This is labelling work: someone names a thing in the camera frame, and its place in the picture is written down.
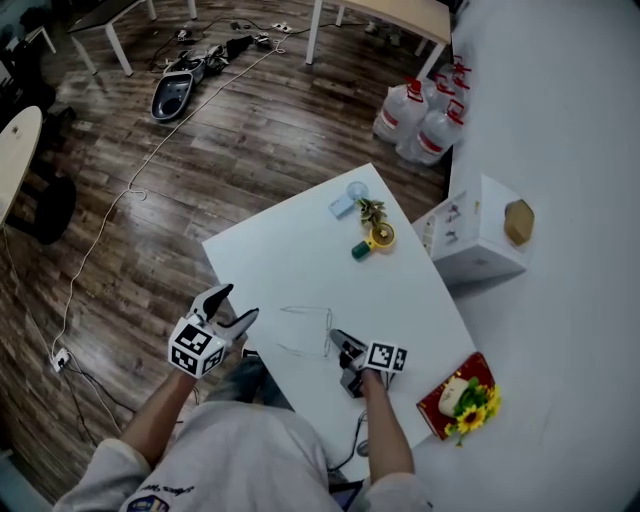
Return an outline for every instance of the small toy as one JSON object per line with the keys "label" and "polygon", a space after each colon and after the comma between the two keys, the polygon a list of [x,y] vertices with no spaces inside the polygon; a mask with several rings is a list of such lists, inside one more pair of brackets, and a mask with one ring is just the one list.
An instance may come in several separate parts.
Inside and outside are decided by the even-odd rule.
{"label": "small toy", "polygon": [[371,228],[369,237],[351,249],[351,255],[356,260],[361,260],[374,249],[387,249],[393,245],[396,239],[396,233],[386,222],[381,222]]}

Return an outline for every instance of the white wall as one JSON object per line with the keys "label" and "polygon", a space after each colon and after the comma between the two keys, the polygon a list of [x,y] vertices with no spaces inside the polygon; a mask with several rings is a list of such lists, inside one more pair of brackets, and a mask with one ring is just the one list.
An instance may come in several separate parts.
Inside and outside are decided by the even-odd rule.
{"label": "white wall", "polygon": [[457,300],[504,393],[464,448],[416,452],[437,510],[622,510],[640,488],[640,10],[474,0],[452,191],[483,172],[536,213],[530,269]]}

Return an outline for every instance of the power cord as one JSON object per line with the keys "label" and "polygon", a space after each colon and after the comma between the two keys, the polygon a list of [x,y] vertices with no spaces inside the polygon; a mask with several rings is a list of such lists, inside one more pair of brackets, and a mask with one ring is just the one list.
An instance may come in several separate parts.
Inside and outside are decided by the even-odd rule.
{"label": "power cord", "polygon": [[[270,29],[265,29],[262,28],[260,26],[258,26],[256,23],[254,23],[251,20],[248,19],[243,19],[243,18],[217,18],[215,20],[213,20],[207,27],[205,27],[205,29],[202,30],[202,36],[203,38],[205,37],[205,31],[210,28],[215,22],[217,21],[221,21],[223,19],[232,19],[232,20],[243,20],[243,21],[248,21],[249,23],[253,24],[256,28],[258,28],[259,30],[270,30]],[[326,24],[326,25],[321,25],[321,27],[326,27],[326,26],[330,26],[333,24]],[[89,256],[91,255],[91,253],[93,252],[93,249],[95,248],[95,246],[97,245],[98,241],[100,240],[102,233],[104,232],[106,223],[107,223],[107,219],[109,218],[109,215],[111,214],[111,211],[113,210],[113,208],[115,207],[115,205],[118,203],[118,201],[127,193],[132,193],[132,194],[137,194],[140,199],[142,201],[144,201],[147,197],[147,193],[144,190],[134,190],[133,189],[133,182],[134,180],[138,177],[138,175],[142,172],[142,170],[147,166],[147,164],[151,161],[151,159],[156,155],[156,153],[160,150],[160,148],[165,144],[165,142],[167,142],[186,122],[189,121],[189,119],[191,119],[196,113],[198,113],[202,108],[204,108],[213,98],[215,98],[218,93],[220,93],[220,91],[222,91],[222,89],[224,89],[226,86],[228,86],[229,84],[231,84],[232,82],[234,82],[235,80],[237,80],[238,78],[240,78],[241,76],[244,76],[246,73],[248,73],[251,69],[253,69],[255,66],[257,66],[260,62],[262,62],[263,60],[265,60],[266,58],[270,57],[271,55],[273,55],[274,53],[278,53],[278,54],[283,54],[285,53],[285,50],[280,48],[280,45],[282,43],[284,43],[289,37],[293,36],[293,35],[298,35],[298,34],[303,34],[305,32],[308,32],[310,29],[306,29],[306,30],[301,30],[299,32],[293,32],[290,34],[285,35],[281,40],[274,40],[274,43],[276,43],[276,47],[271,50],[270,52],[268,52],[266,55],[263,55],[261,58],[259,58],[258,60],[256,60],[251,66],[249,66],[248,68],[246,68],[244,71],[242,71],[241,73],[237,74],[236,76],[234,76],[233,78],[231,78],[230,80],[228,80],[227,82],[225,82],[223,85],[221,85],[220,87],[218,87],[218,89],[211,95],[209,96],[200,106],[198,106],[193,112],[191,112],[191,114],[189,114],[187,117],[185,117],[180,123],[178,123],[176,125],[176,127],[169,133],[169,135],[167,135],[161,142],[160,144],[158,144],[158,146],[156,146],[156,148],[153,150],[153,152],[151,153],[151,155],[149,155],[149,157],[147,157],[145,159],[145,161],[142,163],[142,165],[140,166],[140,168],[133,174],[133,176],[131,177],[131,179],[129,180],[129,182],[127,183],[127,188],[125,190],[123,190],[111,203],[107,213],[104,216],[104,219],[102,221],[102,224],[100,226],[100,230],[98,231],[98,234],[95,238],[95,240],[93,241],[93,243],[91,244],[91,247],[89,248],[89,250],[87,251],[87,253],[84,255],[82,262],[80,264],[80,268],[78,269],[78,272],[76,272],[76,274],[71,278],[71,281],[69,282],[69,296],[67,298],[67,302],[65,304],[65,308],[64,308],[64,313],[62,316],[62,329],[60,330],[60,332],[58,333],[58,335],[54,338],[52,344],[51,344],[51,348],[49,348],[47,346],[47,342],[44,339],[44,336],[42,334],[42,331],[40,330],[40,327],[38,326],[38,323],[35,320],[35,317],[33,315],[33,313],[31,312],[31,308],[29,307],[29,303],[26,299],[26,294],[24,293],[24,290],[22,289],[22,282],[20,280],[20,276],[18,275],[18,271],[16,269],[15,263],[13,261],[13,257],[11,256],[11,251],[9,249],[9,241],[7,238],[7,232],[6,232],[6,228],[3,225],[2,226],[2,231],[3,231],[3,235],[4,235],[4,240],[5,240],[5,247],[7,250],[7,254],[9,256],[9,262],[11,264],[11,268],[13,270],[13,272],[15,273],[16,276],[16,281],[17,281],[17,286],[19,289],[19,294],[21,294],[23,297],[23,302],[25,305],[25,308],[29,314],[29,317],[31,318],[31,321],[33,322],[36,330],[38,331],[38,335],[40,336],[42,343],[45,347],[45,350],[47,351],[47,356],[49,359],[49,363],[53,366],[55,363],[55,346],[56,343],[58,342],[58,340],[62,337],[62,335],[65,333],[66,328],[67,328],[67,316],[69,313],[69,305],[71,304],[71,300],[73,299],[73,284],[75,283],[76,279],[80,276],[82,270],[84,269],[84,266],[86,264],[87,259],[89,258]],[[154,54],[154,56],[157,58],[158,53],[165,48],[173,39],[175,38],[175,35],[172,36],[169,40],[167,40],[167,42],[161,47],[159,48],[156,53]],[[86,372],[84,372],[82,370],[82,368],[80,367],[80,365],[78,364],[77,359],[75,358],[75,356],[73,356],[73,354],[71,352],[69,352],[69,354],[73,357],[74,363],[77,367],[76,373],[80,373],[83,378],[91,385],[91,387],[93,388],[93,390],[95,391],[96,395],[98,396],[98,398],[100,399],[101,404],[104,406],[104,408],[107,410],[107,412],[109,413],[109,416],[113,422],[113,424],[115,425],[115,427],[117,428],[118,431],[120,431],[120,427],[118,425],[118,423],[115,420],[115,417],[113,416],[113,413],[111,412],[111,410],[109,409],[109,407],[104,403],[104,400],[102,399],[102,397],[100,396],[100,393],[98,392],[97,388],[94,385],[94,382],[103,390],[105,391],[105,393],[111,397],[111,395],[109,393],[106,392],[106,390],[104,389],[104,387],[102,385],[100,385],[97,380],[94,377],[90,377],[89,374],[87,374]],[[85,429],[87,435],[89,436],[92,444],[94,446],[96,446],[95,440],[94,438],[91,436],[91,433],[89,432],[89,429],[86,426],[85,420],[84,420],[84,416],[82,415],[82,411],[80,409],[80,405],[76,399],[75,393],[73,391],[73,387],[71,386],[71,382],[69,381],[67,375],[64,373],[65,368],[63,368],[62,370],[62,374],[64,379],[67,381],[67,384],[69,386],[69,390],[71,391],[71,394],[73,396],[73,400],[76,406],[76,409],[78,411],[78,417],[80,418],[80,422],[83,426],[83,428]],[[198,398],[198,392],[195,391],[196,393],[196,401],[199,401]],[[119,404],[118,402],[116,402],[114,400],[114,403],[117,403],[118,405],[121,405],[122,407],[124,407],[125,409],[129,410],[129,411],[133,411],[133,409],[130,409],[129,407],[126,407],[122,404]],[[356,440],[357,440],[357,434],[359,433],[360,430],[360,426],[362,424],[363,418],[364,416],[361,417],[361,419],[358,421],[358,428],[357,428],[357,432],[356,432]],[[351,457],[353,457],[353,453],[355,452],[355,441],[354,441],[354,449],[352,450],[352,454]],[[351,460],[351,458],[349,458],[346,462],[344,462],[342,465],[340,465],[339,467],[342,467],[344,464],[346,464],[349,460]]]}
{"label": "power cord", "polygon": [[[199,43],[200,41],[202,41],[203,39],[205,39],[207,37],[207,35],[205,34],[205,32],[207,30],[209,30],[215,23],[219,22],[219,21],[246,21],[248,23],[250,23],[251,25],[253,25],[255,28],[257,28],[258,30],[262,30],[263,32],[268,32],[270,30],[273,30],[273,27],[261,27],[260,25],[258,25],[257,23],[255,23],[253,20],[250,20],[248,18],[230,18],[228,16],[220,16],[218,18],[215,18],[211,23],[209,23],[205,28],[203,28],[200,31],[201,37],[200,39],[196,39],[196,40],[191,40],[192,44],[196,44]],[[340,25],[340,27],[362,27],[364,25],[367,25],[367,23],[343,23],[342,25]],[[323,25],[319,25],[318,28],[324,28],[324,27],[331,27],[331,26],[337,26],[335,23],[325,23]],[[290,34],[288,34],[289,36],[295,36],[295,35],[299,35],[299,34],[305,34],[306,32],[311,31],[311,28],[306,28],[304,30],[299,30],[297,32],[291,32]],[[166,54],[169,49],[165,50],[164,52],[160,53],[164,48],[166,48],[166,46],[173,41],[174,39],[177,39],[177,36],[174,34],[172,35],[160,48],[158,48],[156,50],[156,52],[153,54],[153,57],[151,58],[151,60],[149,61],[149,71],[151,73],[155,73],[155,74],[159,74],[162,73],[166,66],[161,66],[158,65],[157,60],[158,58],[162,57],[164,54]]]}
{"label": "power cord", "polygon": [[353,456],[356,454],[356,446],[358,445],[358,435],[360,434],[360,428],[362,427],[362,424],[366,421],[367,421],[367,410],[365,409],[360,415],[360,417],[358,418],[358,424],[356,425],[356,433],[353,436],[353,445],[351,446],[351,453],[345,460],[343,460],[337,466],[334,466],[332,468],[327,468],[327,471],[329,471],[329,473],[335,473],[336,471],[341,469],[343,466],[351,462],[351,459],[353,459]]}

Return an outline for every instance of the electrical outlet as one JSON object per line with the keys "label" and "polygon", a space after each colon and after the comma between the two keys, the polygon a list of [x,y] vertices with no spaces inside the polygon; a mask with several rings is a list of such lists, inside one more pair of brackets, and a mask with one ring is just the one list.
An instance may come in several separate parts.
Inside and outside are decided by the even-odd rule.
{"label": "electrical outlet", "polygon": [[60,373],[60,370],[62,370],[62,368],[67,365],[70,358],[71,356],[69,355],[69,351],[66,348],[61,348],[58,351],[55,359],[52,361],[53,369],[56,371],[56,373]]}

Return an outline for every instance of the white box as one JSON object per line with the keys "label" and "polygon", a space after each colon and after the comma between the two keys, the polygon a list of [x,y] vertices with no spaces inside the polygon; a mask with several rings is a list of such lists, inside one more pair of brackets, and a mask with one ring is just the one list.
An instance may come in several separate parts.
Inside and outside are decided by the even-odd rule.
{"label": "white box", "polygon": [[531,241],[516,247],[504,232],[505,209],[521,197],[488,176],[440,203],[413,229],[448,286],[525,270]]}

